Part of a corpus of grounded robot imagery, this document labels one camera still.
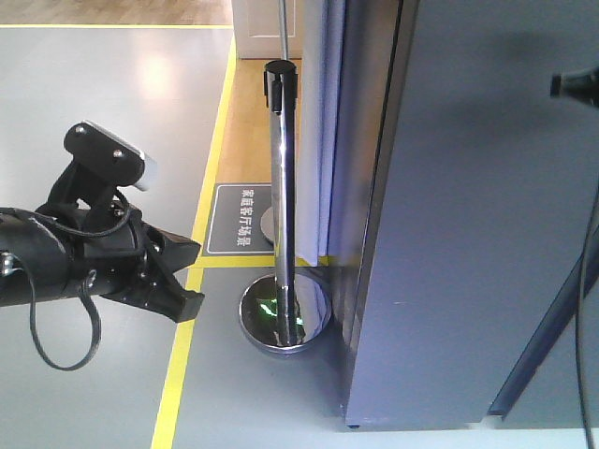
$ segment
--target metal pole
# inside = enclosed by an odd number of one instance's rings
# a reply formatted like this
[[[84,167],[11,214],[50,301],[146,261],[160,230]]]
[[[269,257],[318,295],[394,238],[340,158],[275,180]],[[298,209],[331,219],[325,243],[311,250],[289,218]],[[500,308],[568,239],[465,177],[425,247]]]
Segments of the metal pole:
[[[285,0],[279,0],[279,33],[281,34],[282,59],[289,59],[289,46],[287,45],[287,6]]]
[[[240,321],[248,339],[259,348],[276,354],[292,354],[307,348],[322,332],[329,322],[331,306],[316,280],[296,276],[295,109],[298,74],[296,66],[288,61],[285,0],[279,2],[279,19],[283,59],[270,61],[264,71],[264,93],[270,110],[274,224],[270,234],[275,273],[257,279],[243,293]]]
[[[279,338],[297,344],[295,311],[295,107],[296,66],[285,60],[265,67],[270,108],[272,210]]]

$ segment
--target stanchion base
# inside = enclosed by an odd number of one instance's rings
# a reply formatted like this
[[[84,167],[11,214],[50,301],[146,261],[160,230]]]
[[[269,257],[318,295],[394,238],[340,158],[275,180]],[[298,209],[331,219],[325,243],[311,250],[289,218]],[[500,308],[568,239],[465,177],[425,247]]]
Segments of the stanchion base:
[[[296,275],[298,344],[284,346],[277,326],[277,295],[274,276],[264,276],[250,285],[240,304],[241,328],[258,348],[276,354],[293,354],[310,346],[330,319],[330,301],[313,279]]]
[[[272,244],[274,242],[274,217],[272,216],[272,206],[262,214],[260,219],[260,230],[264,238]]]

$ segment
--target floor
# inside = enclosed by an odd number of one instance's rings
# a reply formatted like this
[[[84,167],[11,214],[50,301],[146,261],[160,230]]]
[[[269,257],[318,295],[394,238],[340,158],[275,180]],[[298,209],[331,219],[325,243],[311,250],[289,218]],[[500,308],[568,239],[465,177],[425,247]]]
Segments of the floor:
[[[230,0],[0,0],[1,23],[231,25]]]
[[[204,242],[216,183],[270,180],[267,114],[258,113],[264,62],[227,59],[231,38],[230,29],[0,29],[0,205],[43,202],[70,159],[65,131],[92,119],[158,161],[151,191],[126,190],[145,219]],[[206,301],[186,325],[98,299],[100,351],[73,373],[38,358],[27,307],[2,309],[0,447],[583,447],[576,429],[348,429],[334,331],[289,359],[259,352],[241,333],[240,295],[271,263],[200,257],[187,285]],[[42,305],[39,327],[60,361],[86,349],[89,323],[76,300]]]

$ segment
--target black cable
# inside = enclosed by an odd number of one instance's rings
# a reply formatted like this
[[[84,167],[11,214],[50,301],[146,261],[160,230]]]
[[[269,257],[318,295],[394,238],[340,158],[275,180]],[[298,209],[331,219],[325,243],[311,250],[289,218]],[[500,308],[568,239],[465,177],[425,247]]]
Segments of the black cable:
[[[118,231],[119,229],[121,229],[129,221],[129,217],[131,216],[131,205],[129,204],[129,201],[127,201],[127,198],[118,190],[116,190],[114,192],[114,194],[116,197],[118,197],[121,200],[121,203],[123,204],[123,212],[124,213],[123,213],[123,216],[121,217],[121,219],[119,220],[119,222],[115,226],[111,227],[110,229],[106,229],[104,231],[98,231],[98,232],[80,231],[79,229],[75,229],[74,227],[69,227],[64,224],[60,224],[56,221],[56,219],[54,217],[50,217],[48,215],[43,215],[41,213],[34,212],[34,216],[36,218],[38,218],[39,220],[42,220],[44,223],[46,223],[58,230],[66,232],[67,234],[71,234],[73,236],[85,237],[88,239],[98,239],[100,237],[106,237],[106,236],[109,236],[110,234],[113,234],[114,232]]]
[[[97,311],[97,308],[92,301],[92,297],[90,296],[90,287],[94,283],[95,279],[95,270],[91,270],[90,273],[85,277],[83,281],[81,281],[81,285],[78,289],[79,299],[81,304],[85,310],[87,310],[87,314],[90,317],[90,321],[92,323],[92,341],[90,342],[90,348],[87,351],[87,354],[76,364],[70,366],[60,366],[54,363],[41,344],[39,340],[39,336],[37,334],[37,321],[36,321],[36,286],[33,281],[33,276],[31,271],[27,268],[27,266],[17,257],[14,256],[15,260],[19,261],[21,264],[20,267],[15,268],[15,271],[20,270],[27,276],[27,280],[29,281],[29,286],[31,288],[31,305],[29,308],[29,329],[31,330],[31,337],[34,341],[34,345],[36,346],[37,353],[39,356],[54,369],[58,369],[60,371],[74,371],[76,369],[82,368],[87,365],[92,358],[94,358],[95,353],[100,345],[100,341],[102,339],[102,322],[100,320],[100,314]]]
[[[592,436],[592,427],[589,419],[589,403],[588,403],[588,388],[584,371],[584,349],[583,349],[583,306],[586,290],[587,265],[589,259],[589,247],[591,246],[592,231],[596,227],[596,221],[599,215],[599,182],[595,191],[595,197],[592,202],[591,216],[587,223],[587,230],[582,247],[582,256],[580,259],[580,272],[578,275],[578,299],[575,314],[575,353],[577,366],[577,389],[578,389],[578,404],[580,406],[580,418],[584,429],[587,447],[595,449],[595,443]]]

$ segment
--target yellow floor line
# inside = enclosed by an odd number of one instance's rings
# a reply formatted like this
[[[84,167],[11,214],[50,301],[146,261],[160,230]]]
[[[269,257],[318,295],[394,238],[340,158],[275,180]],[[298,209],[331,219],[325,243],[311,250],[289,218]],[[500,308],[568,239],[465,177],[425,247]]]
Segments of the yellow floor line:
[[[107,25],[94,23],[1,23],[0,28],[100,28],[100,29],[173,29],[173,30],[232,30],[233,25]]]
[[[235,51],[235,41],[232,41],[228,55],[228,63],[226,65],[223,92],[218,105],[216,124],[212,134],[210,155],[208,157],[206,173],[204,175],[204,181],[202,183],[197,205],[197,215],[193,230],[193,236],[196,241],[204,241],[204,237],[206,235],[208,215],[210,214],[210,205],[214,191],[214,182],[216,179],[218,162],[223,146],[226,116],[231,98],[236,58],[237,55]],[[203,268],[190,269],[186,288],[198,290],[201,287],[203,275]],[[152,449],[172,448],[175,430],[177,427],[179,407],[181,404],[183,381],[185,379],[185,371],[187,369],[189,349],[191,347],[191,340],[194,333],[194,324],[195,320],[177,325],[175,341],[173,342],[170,361],[168,362],[167,378],[165,380],[162,398],[160,400],[160,408],[158,410],[156,424],[153,431]]]
[[[318,257],[318,266],[327,267],[330,257]],[[274,255],[208,255],[201,256],[190,268],[259,268],[274,267]],[[304,259],[296,258],[296,267],[311,267]]]

